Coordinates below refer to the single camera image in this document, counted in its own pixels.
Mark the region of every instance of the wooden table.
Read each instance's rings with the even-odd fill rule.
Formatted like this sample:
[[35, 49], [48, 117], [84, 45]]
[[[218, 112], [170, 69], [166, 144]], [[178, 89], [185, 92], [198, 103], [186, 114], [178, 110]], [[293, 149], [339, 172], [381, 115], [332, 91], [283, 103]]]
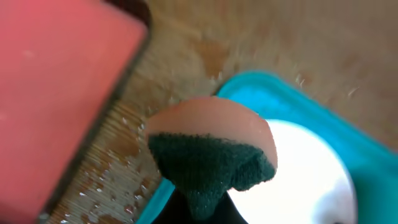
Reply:
[[152, 0], [150, 46], [49, 223], [132, 223], [160, 175], [145, 118], [214, 94], [234, 74], [276, 72], [398, 151], [393, 0]]

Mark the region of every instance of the turquoise plate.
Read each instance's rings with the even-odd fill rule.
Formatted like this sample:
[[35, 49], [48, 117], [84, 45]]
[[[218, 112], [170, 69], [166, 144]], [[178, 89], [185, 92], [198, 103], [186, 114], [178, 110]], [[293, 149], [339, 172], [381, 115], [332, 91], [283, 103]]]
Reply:
[[[252, 109], [264, 119], [300, 124], [336, 151], [354, 182], [359, 224], [398, 223], [398, 155], [343, 121], [273, 73], [250, 71], [228, 80], [217, 96]], [[137, 224], [150, 224], [162, 211], [174, 186], [162, 180]]]

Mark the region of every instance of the wooden surface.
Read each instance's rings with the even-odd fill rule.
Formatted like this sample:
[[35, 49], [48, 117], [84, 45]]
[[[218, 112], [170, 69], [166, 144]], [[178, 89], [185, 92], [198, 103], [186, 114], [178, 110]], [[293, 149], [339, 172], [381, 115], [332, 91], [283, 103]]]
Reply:
[[398, 151], [392, 0], [152, 0], [152, 40], [49, 223], [129, 223], [159, 183], [145, 117], [271, 70]]

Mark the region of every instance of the red object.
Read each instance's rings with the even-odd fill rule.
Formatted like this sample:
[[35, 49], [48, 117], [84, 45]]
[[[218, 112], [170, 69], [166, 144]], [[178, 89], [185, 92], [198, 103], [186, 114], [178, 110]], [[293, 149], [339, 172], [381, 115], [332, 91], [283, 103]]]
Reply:
[[0, 223], [33, 223], [147, 34], [96, 0], [0, 1]]

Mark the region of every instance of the blue tray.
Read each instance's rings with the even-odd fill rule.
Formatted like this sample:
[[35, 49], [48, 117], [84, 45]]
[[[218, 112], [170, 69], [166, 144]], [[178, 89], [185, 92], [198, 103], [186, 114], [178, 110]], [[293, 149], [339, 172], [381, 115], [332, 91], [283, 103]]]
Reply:
[[[351, 174], [358, 198], [358, 223], [398, 223], [397, 154], [286, 85], [273, 73], [251, 71], [236, 75], [217, 95], [247, 106], [264, 119], [294, 122], [317, 133], [337, 152]], [[162, 180], [137, 224], [150, 224], [174, 188], [171, 182]]]

